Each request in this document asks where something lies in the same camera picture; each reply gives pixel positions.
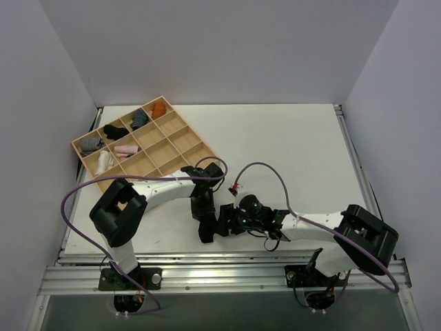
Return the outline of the black underwear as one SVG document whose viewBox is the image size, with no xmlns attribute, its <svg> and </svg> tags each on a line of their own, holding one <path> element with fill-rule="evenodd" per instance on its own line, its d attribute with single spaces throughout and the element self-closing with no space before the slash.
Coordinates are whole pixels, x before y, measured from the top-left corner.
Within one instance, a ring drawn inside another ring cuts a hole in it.
<svg viewBox="0 0 441 331">
<path fill-rule="evenodd" d="M 206 214 L 199 219 L 198 235 L 202 243 L 212 243 L 214 235 L 224 236 L 224 231 L 218 223 L 215 214 Z"/>
</svg>

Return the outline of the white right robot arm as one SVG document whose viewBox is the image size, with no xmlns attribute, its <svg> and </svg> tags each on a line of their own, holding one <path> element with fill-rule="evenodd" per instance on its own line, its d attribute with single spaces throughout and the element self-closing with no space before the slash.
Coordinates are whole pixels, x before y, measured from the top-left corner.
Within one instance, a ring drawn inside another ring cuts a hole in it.
<svg viewBox="0 0 441 331">
<path fill-rule="evenodd" d="M 398 232 L 363 207 L 351 204 L 342 212 L 297 214 L 264 206 L 255 195 L 220 208 L 216 233 L 226 237 L 255 231 L 266 239 L 293 243 L 312 240 L 335 243 L 321 248 L 306 267 L 306 276 L 316 285 L 339 272 L 358 268 L 383 276 L 394 253 Z"/>
</svg>

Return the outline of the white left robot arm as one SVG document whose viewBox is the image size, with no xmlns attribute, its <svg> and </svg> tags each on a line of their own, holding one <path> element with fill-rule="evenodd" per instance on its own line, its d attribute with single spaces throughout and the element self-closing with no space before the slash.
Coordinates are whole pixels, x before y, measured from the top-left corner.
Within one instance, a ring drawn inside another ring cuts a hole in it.
<svg viewBox="0 0 441 331">
<path fill-rule="evenodd" d="M 156 181 L 115 179 L 91 209 L 89 217 L 103 237 L 115 264 L 114 281 L 123 289 L 139 280 L 132 238 L 143 215 L 175 199 L 190 199 L 192 218 L 199 221 L 199 238 L 211 243 L 216 225 L 214 190 L 224 172 L 214 162 L 205 168 L 185 166 Z"/>
</svg>

